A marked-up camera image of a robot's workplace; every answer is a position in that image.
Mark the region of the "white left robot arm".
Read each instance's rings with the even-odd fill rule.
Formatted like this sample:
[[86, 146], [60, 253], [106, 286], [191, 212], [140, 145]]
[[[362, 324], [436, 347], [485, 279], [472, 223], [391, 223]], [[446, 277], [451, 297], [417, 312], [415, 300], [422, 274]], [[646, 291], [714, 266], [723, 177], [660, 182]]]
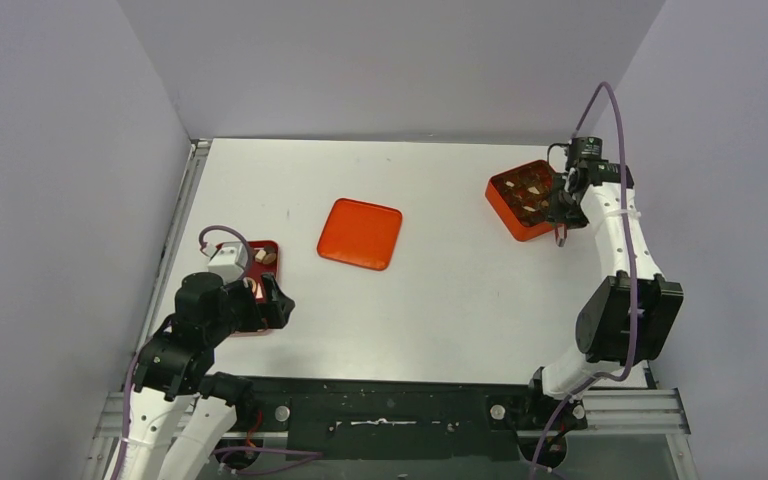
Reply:
[[271, 272], [255, 294], [243, 280], [186, 276], [174, 310], [131, 362], [121, 435], [108, 479], [194, 479], [222, 435], [257, 416], [252, 380], [214, 373], [215, 350], [236, 333], [284, 328], [295, 307]]

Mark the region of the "pink silicone tongs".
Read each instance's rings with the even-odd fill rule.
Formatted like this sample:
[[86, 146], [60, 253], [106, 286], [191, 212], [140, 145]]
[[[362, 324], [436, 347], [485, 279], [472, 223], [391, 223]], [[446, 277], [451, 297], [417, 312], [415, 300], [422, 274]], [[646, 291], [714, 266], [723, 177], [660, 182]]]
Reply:
[[564, 247], [567, 240], [567, 227], [564, 224], [556, 224], [554, 226], [554, 239], [558, 247]]

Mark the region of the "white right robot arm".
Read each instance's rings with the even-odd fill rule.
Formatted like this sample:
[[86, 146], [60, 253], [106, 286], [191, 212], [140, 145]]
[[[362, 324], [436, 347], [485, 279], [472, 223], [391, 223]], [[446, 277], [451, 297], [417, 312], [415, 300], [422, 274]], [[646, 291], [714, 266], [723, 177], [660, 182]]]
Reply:
[[603, 158], [600, 138], [569, 141], [548, 201], [558, 245], [572, 229], [592, 231], [601, 278], [578, 314], [572, 346], [536, 372], [541, 388], [522, 400], [523, 416], [537, 427], [560, 416], [561, 399], [657, 359], [684, 300], [681, 284], [666, 279], [647, 246], [629, 169]]

